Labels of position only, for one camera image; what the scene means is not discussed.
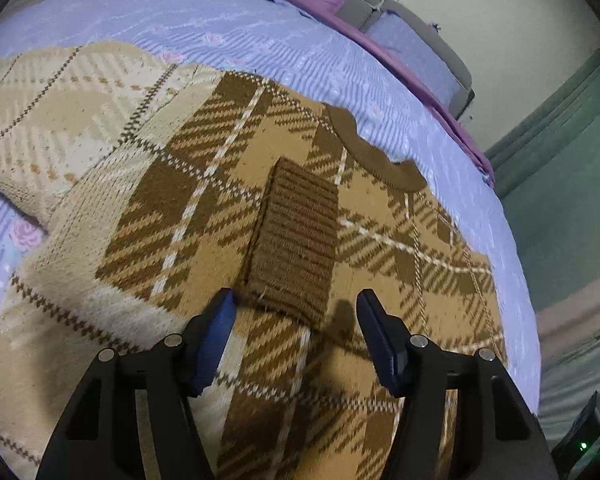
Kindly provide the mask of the brown plaid knit sweater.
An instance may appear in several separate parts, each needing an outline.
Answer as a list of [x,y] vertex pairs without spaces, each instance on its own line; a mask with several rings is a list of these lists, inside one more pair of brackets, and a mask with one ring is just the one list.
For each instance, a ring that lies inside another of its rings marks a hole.
[[371,288],[440,348],[505,356],[490,262],[414,162],[344,108],[122,42],[0,60],[0,193],[46,232],[0,305],[0,453],[31,479],[100,348],[144,350],[217,290],[237,316],[192,404],[222,479],[376,479],[400,404]]

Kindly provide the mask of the beige curtain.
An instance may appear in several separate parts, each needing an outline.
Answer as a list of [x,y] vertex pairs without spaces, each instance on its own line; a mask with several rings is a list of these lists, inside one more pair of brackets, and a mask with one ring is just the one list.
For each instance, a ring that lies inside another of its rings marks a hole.
[[542,362],[552,362],[600,334],[600,278],[536,315]]

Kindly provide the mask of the green curtain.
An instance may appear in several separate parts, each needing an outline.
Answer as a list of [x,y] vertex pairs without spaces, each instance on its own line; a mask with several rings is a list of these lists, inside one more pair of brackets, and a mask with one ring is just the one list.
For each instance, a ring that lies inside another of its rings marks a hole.
[[534,310],[600,278],[600,51],[486,156]]

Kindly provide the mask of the purple bed sheet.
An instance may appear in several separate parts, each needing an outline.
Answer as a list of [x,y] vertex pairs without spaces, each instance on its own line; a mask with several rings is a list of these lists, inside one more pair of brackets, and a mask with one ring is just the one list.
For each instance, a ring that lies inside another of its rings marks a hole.
[[[297,3],[287,0],[294,6],[298,6]],[[361,46],[369,54],[373,55],[376,60],[385,67],[392,76],[395,76],[397,80],[401,81],[401,84],[405,88],[411,91],[411,93],[424,104],[431,114],[437,116],[438,121],[445,128],[448,135],[455,141],[456,144],[465,152],[465,154],[471,159],[474,165],[480,170],[486,183],[490,186],[495,184],[494,170],[491,163],[486,158],[486,155],[478,149],[475,141],[460,125],[457,119],[452,115],[447,107],[441,104],[438,99],[428,90],[428,88],[420,82],[420,80],[404,65],[399,61],[395,60],[388,52],[382,47],[379,47],[375,41],[368,38],[361,29],[354,26],[350,22],[340,18],[338,12],[336,14],[323,13],[319,10],[311,8],[310,6],[298,6],[299,9],[308,12],[314,18],[317,18],[323,24],[335,29],[340,32],[341,35],[354,41],[356,44]]]

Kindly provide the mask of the lavender floral pillow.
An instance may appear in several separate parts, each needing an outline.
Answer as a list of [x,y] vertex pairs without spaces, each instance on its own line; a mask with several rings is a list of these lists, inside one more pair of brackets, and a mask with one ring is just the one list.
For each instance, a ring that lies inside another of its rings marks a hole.
[[460,84],[442,58],[398,14],[384,12],[365,35],[408,68],[441,104],[452,104]]

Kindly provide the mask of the grey upholstered headboard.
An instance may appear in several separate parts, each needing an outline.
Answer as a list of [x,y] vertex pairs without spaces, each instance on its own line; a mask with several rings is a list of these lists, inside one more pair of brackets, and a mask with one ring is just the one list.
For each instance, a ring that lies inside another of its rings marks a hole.
[[454,117],[462,116],[475,97],[475,92],[472,90],[471,73],[462,59],[442,39],[436,24],[426,23],[398,0],[349,0],[344,9],[338,12],[338,15],[361,29],[365,34],[370,25],[375,23],[384,12],[398,14],[449,67],[460,84],[460,91],[454,96],[448,109]]

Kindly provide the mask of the lavender floral bed cover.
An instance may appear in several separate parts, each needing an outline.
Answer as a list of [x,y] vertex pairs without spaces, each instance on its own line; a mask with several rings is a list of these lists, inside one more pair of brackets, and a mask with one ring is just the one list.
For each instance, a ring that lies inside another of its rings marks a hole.
[[390,162],[414,162],[467,246],[488,258],[504,330],[499,358],[538,407],[538,335],[501,203],[437,116],[373,55],[285,0],[46,0],[0,24],[0,60],[100,42],[270,78],[347,110],[358,136]]

